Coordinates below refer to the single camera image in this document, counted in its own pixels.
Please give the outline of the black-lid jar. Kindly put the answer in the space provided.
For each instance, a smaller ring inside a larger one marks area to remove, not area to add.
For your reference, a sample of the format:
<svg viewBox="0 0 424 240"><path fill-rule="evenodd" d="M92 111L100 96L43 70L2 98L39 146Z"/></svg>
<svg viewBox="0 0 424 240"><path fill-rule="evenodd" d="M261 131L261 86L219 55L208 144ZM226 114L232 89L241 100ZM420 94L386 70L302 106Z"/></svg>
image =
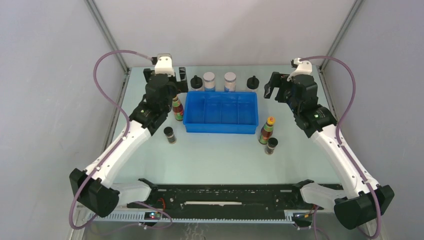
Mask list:
<svg viewBox="0 0 424 240"><path fill-rule="evenodd" d="M246 90L249 92L256 92L259 88L259 84L259 79L255 75L253 75L249 77L246 81Z"/></svg>
<svg viewBox="0 0 424 240"><path fill-rule="evenodd" d="M203 79L197 75L194 75L194 77L192 77L190 80L190 87L192 91L203 91Z"/></svg>

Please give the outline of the red sauce bottle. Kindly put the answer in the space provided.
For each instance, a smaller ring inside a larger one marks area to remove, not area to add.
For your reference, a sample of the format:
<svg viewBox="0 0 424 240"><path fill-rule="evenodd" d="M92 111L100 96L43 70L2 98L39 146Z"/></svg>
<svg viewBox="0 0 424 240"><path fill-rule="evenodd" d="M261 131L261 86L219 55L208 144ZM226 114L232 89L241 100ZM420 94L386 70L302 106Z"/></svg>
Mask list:
<svg viewBox="0 0 424 240"><path fill-rule="evenodd" d="M174 114L174 118L177 121L183 121L184 119L184 107L178 96L175 96L172 99L172 111Z"/></svg>
<svg viewBox="0 0 424 240"><path fill-rule="evenodd" d="M260 135L258 137L259 143L262 145L266 145L271 138L273 131L274 131L274 124L276 119L273 116L269 116L263 125Z"/></svg>

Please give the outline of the silver-lid blue-label jar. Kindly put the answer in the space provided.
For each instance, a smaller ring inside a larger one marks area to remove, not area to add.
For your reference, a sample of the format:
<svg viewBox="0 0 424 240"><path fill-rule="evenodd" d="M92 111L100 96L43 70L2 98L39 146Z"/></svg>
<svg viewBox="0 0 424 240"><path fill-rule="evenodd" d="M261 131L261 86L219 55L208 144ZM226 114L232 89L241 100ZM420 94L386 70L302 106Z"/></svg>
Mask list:
<svg viewBox="0 0 424 240"><path fill-rule="evenodd" d="M203 75L203 85L205 91L214 92L216 90L215 74L213 72L206 72Z"/></svg>
<svg viewBox="0 0 424 240"><path fill-rule="evenodd" d="M227 72L224 75L224 91L235 92L236 91L236 74L234 72Z"/></svg>

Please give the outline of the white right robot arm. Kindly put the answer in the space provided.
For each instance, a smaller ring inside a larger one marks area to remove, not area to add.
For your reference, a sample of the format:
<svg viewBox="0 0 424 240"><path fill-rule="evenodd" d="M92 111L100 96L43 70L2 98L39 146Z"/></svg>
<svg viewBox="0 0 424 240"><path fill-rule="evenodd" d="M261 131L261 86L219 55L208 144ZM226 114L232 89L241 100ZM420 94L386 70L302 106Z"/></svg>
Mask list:
<svg viewBox="0 0 424 240"><path fill-rule="evenodd" d="M342 186L334 190L309 179L301 181L293 186L291 204L297 209L314 204L332 210L348 230L382 216L395 196L394 190L380 185L344 141L330 110L318 103L314 77L274 71L264 86L264 98L270 99L274 88L278 88L275 100L289 106L296 125L327 154Z"/></svg>

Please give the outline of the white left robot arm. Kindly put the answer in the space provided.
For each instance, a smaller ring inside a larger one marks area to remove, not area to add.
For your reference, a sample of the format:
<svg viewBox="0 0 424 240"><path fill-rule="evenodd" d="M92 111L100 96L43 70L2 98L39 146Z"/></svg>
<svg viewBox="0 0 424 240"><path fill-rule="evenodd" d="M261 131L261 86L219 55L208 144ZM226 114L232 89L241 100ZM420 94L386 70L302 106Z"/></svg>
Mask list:
<svg viewBox="0 0 424 240"><path fill-rule="evenodd" d="M115 183L120 169L135 150L145 143L164 123L172 110L173 99L189 91L187 79L175 74L144 69L145 94L127 118L128 123L109 147L84 170L74 169L69 180L75 199L98 217L111 214L117 206L140 202L153 208L158 194L153 183L139 179L130 183Z"/></svg>

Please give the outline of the blue divided plastic bin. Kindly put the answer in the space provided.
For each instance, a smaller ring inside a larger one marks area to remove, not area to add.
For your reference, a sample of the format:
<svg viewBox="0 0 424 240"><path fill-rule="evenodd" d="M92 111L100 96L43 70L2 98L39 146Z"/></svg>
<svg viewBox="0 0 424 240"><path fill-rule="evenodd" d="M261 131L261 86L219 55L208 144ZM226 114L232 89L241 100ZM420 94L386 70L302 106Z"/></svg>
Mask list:
<svg viewBox="0 0 424 240"><path fill-rule="evenodd" d="M249 134L259 125L255 92L190 91L183 124L188 133Z"/></svg>

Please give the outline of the small black-cap spice jar left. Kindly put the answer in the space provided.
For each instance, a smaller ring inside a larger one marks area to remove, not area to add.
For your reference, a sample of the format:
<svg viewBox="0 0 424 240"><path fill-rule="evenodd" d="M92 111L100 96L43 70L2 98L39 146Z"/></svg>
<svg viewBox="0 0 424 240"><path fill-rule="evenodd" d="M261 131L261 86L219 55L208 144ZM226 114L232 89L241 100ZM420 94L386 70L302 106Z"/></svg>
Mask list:
<svg viewBox="0 0 424 240"><path fill-rule="evenodd" d="M163 133L165 134L165 136L166 136L166 138L167 138L167 140L170 144L174 144L177 141L176 136L174 134L174 130L173 130L172 127L170 127L170 126L165 127L163 129Z"/></svg>

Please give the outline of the small black-cap spice jar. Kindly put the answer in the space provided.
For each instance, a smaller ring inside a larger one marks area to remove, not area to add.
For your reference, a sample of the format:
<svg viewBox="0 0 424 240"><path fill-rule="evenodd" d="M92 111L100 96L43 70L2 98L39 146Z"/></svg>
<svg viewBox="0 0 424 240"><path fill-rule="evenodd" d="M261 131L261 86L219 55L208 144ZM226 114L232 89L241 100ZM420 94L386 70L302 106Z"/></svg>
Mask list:
<svg viewBox="0 0 424 240"><path fill-rule="evenodd" d="M274 138L274 137L269 138L268 141L267 141L267 144L265 146L265 149L264 149L265 153L267 155L272 155L274 153L274 150L275 150L276 146L278 145L278 143L279 142L276 138Z"/></svg>
<svg viewBox="0 0 424 240"><path fill-rule="evenodd" d="M176 136L174 134L174 130L173 130L172 127L170 127L170 126L165 127L163 129L163 133L165 134L165 136L166 136L166 138L167 138L167 140L170 144L174 144L177 141Z"/></svg>

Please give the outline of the small black-cap spice jar right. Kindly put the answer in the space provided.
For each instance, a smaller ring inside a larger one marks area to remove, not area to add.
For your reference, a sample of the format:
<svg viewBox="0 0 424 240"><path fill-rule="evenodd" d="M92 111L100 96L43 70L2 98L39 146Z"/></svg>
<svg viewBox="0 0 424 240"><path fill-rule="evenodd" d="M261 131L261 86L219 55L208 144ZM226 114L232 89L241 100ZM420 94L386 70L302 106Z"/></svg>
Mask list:
<svg viewBox="0 0 424 240"><path fill-rule="evenodd" d="M274 138L274 137L269 138L268 141L267 141L267 144L265 146L265 149L264 149L265 153L267 155L272 155L274 153L274 150L275 150L276 146L278 145L278 143L279 142L276 138Z"/></svg>

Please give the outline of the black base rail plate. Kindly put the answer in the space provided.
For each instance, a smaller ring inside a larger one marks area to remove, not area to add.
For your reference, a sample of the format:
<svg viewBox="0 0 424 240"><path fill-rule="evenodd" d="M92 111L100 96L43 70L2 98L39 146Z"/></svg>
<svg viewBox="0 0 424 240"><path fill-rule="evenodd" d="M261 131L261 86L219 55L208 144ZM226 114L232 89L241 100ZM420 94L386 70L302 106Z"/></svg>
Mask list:
<svg viewBox="0 0 424 240"><path fill-rule="evenodd" d="M289 211L309 212L293 184L153 184L148 204L173 220L284 220Z"/></svg>

